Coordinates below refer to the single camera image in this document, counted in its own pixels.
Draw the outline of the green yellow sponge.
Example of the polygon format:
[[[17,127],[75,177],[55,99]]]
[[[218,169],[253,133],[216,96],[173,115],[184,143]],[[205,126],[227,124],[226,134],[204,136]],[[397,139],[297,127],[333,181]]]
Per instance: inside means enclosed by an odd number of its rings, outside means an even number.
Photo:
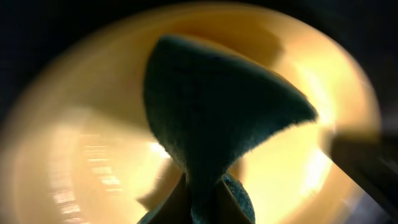
[[[318,116],[282,76],[180,35],[157,41],[143,99],[150,130],[185,174],[192,223],[214,223],[215,187],[237,180],[228,169],[240,157]]]

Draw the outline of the yellow plate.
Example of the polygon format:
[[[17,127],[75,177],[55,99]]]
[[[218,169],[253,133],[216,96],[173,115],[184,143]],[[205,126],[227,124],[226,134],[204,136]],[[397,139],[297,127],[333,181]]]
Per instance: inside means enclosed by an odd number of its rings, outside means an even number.
[[[136,223],[168,196],[181,172],[151,135],[140,98],[144,57],[168,31],[217,41],[283,75],[319,113],[232,166],[256,223],[342,222],[361,191],[328,158],[325,136],[379,129],[363,69],[303,22],[231,2],[127,19],[50,67],[9,125],[2,222]]]

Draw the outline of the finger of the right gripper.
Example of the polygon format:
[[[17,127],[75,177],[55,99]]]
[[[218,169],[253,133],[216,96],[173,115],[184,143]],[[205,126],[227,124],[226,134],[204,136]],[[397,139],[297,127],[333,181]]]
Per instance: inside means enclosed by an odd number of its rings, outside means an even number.
[[[340,133],[330,138],[329,155],[385,212],[397,217],[397,134],[371,139]]]

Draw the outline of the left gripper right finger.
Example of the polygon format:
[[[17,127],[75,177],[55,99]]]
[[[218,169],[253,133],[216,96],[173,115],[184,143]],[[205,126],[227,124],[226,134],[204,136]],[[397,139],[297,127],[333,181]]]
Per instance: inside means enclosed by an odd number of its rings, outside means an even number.
[[[254,208],[240,182],[225,179],[217,183],[214,194],[214,223],[253,224]]]

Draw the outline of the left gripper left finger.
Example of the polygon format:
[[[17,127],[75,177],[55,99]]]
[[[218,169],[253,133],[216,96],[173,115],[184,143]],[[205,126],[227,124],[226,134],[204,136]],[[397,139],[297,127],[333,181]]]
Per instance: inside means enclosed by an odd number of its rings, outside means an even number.
[[[147,224],[192,224],[192,198],[183,174],[172,193]]]

